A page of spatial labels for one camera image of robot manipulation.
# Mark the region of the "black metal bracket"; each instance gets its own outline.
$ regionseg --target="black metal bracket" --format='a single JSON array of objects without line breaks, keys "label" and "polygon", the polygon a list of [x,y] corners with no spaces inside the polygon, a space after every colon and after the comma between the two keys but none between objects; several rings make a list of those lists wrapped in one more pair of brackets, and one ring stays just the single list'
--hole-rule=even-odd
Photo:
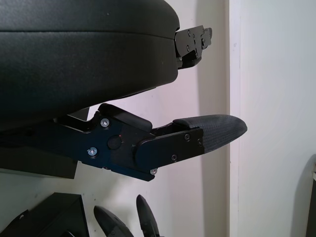
[{"label": "black metal bracket", "polygon": [[178,69],[190,68],[202,59],[202,52],[211,45],[212,29],[198,26],[176,32],[175,47]]},{"label": "black metal bracket", "polygon": [[90,121],[64,116],[2,133],[0,141],[150,181],[157,168],[202,155],[202,137],[202,129],[174,123],[152,129],[149,121],[102,104]]}]

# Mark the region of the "black plastic part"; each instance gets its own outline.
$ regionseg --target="black plastic part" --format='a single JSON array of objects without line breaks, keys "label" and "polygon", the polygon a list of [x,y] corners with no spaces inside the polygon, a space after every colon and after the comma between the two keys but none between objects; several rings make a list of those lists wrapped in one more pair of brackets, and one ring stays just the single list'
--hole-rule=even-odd
[{"label": "black plastic part", "polygon": [[0,171],[74,179],[77,161],[31,147],[1,147]]},{"label": "black plastic part", "polygon": [[196,128],[143,140],[137,147],[135,161],[142,169],[155,169],[178,161],[204,154],[204,147],[198,141],[203,137],[203,130]]},{"label": "black plastic part", "polygon": [[179,31],[175,36],[178,69],[190,68],[202,59],[202,52],[211,45],[212,29],[197,26]]},{"label": "black plastic part", "polygon": [[89,237],[81,195],[54,193],[20,217],[0,237],[60,237],[66,231]]},{"label": "black plastic part", "polygon": [[93,212],[95,219],[107,237],[133,237],[128,227],[109,210],[95,206]]},{"label": "black plastic part", "polygon": [[308,224],[306,237],[314,237],[316,233],[316,180],[313,182],[313,191],[311,197],[310,211],[308,215]]},{"label": "black plastic part", "polygon": [[205,153],[216,150],[239,138],[247,131],[247,125],[239,118],[230,115],[209,115],[182,118],[173,121],[190,129],[203,129]]},{"label": "black plastic part", "polygon": [[158,225],[146,200],[138,195],[136,199],[140,227],[144,237],[159,237]]},{"label": "black plastic part", "polygon": [[111,115],[111,117],[124,122],[128,125],[131,125],[133,127],[136,127],[140,130],[143,130],[145,132],[150,132],[153,129],[153,125],[150,121],[143,119],[141,117],[138,117],[134,114],[131,114],[125,110],[122,110],[121,108],[118,108],[114,105],[109,104],[102,104],[100,105],[99,109],[100,113],[102,114],[108,114]]}]

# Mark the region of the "screw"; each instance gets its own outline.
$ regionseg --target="screw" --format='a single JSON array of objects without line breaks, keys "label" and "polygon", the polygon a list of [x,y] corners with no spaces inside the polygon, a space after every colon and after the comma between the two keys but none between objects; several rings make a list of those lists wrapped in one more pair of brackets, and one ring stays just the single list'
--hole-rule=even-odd
[{"label": "screw", "polygon": [[87,150],[88,155],[91,157],[95,157],[98,153],[98,150],[95,147],[91,147],[89,150]]},{"label": "screw", "polygon": [[203,145],[203,140],[202,139],[198,139],[197,143],[201,147]]},{"label": "screw", "polygon": [[110,126],[110,121],[107,118],[104,118],[101,120],[101,126],[102,127],[108,127]]},{"label": "screw", "polygon": [[173,156],[171,157],[171,160],[172,160],[172,162],[177,162],[178,156],[177,156],[177,155],[173,155]]},{"label": "screw", "polygon": [[151,174],[151,175],[156,175],[157,172],[158,172],[158,169],[152,169],[152,170],[150,171],[150,174]]},{"label": "screw", "polygon": [[184,140],[189,141],[190,140],[190,135],[189,134],[184,135]]}]

